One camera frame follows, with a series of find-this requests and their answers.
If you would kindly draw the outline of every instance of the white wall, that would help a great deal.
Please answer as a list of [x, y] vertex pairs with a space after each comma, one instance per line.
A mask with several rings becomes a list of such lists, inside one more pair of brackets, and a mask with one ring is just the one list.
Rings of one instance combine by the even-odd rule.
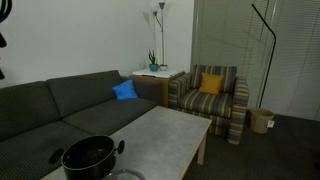
[[149, 0], [23, 0], [0, 25], [0, 87], [149, 64], [155, 26]]
[[[190, 71], [194, 0], [167, 0], [164, 7], [165, 64]], [[156, 25], [157, 57], [162, 64], [161, 31]]]

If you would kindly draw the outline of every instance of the sofa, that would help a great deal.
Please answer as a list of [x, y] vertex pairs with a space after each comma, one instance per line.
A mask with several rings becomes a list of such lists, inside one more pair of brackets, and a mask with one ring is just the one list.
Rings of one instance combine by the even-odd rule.
[[92, 135], [111, 135], [161, 102], [160, 85], [133, 82], [139, 98], [117, 100], [116, 70], [0, 89], [0, 179], [40, 179], [53, 154]]
[[[223, 76], [220, 93], [199, 91], [203, 73]], [[248, 100], [247, 80], [237, 76], [235, 66], [195, 64], [190, 73], [169, 84], [169, 108], [211, 119], [209, 132], [236, 145], [241, 141]]]

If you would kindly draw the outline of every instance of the wastebasket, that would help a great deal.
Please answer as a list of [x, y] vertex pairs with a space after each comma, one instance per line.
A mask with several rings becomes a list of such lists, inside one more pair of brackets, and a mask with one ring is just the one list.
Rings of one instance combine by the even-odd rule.
[[250, 129], [256, 133], [266, 133], [268, 120], [272, 120], [273, 117], [274, 114], [266, 109], [250, 109]]

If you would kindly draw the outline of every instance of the armchair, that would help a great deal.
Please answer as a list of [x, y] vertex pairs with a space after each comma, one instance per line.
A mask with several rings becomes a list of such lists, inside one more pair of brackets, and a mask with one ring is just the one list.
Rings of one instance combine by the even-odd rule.
[[[219, 95], [201, 93], [201, 73], [224, 75]], [[237, 67], [194, 65], [193, 71], [169, 84], [169, 108], [212, 120], [209, 133], [239, 144], [249, 99], [245, 77]]]

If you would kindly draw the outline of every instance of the end table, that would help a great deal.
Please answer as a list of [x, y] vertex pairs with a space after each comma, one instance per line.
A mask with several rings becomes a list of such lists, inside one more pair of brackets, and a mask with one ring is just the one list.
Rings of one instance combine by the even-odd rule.
[[143, 69], [134, 71], [130, 77], [134, 80], [146, 81], [146, 82], [159, 82], [162, 87], [162, 103], [163, 107], [168, 107], [168, 90], [170, 81], [182, 76], [184, 71], [181, 69], [168, 69], [166, 71], [150, 71], [149, 69]]

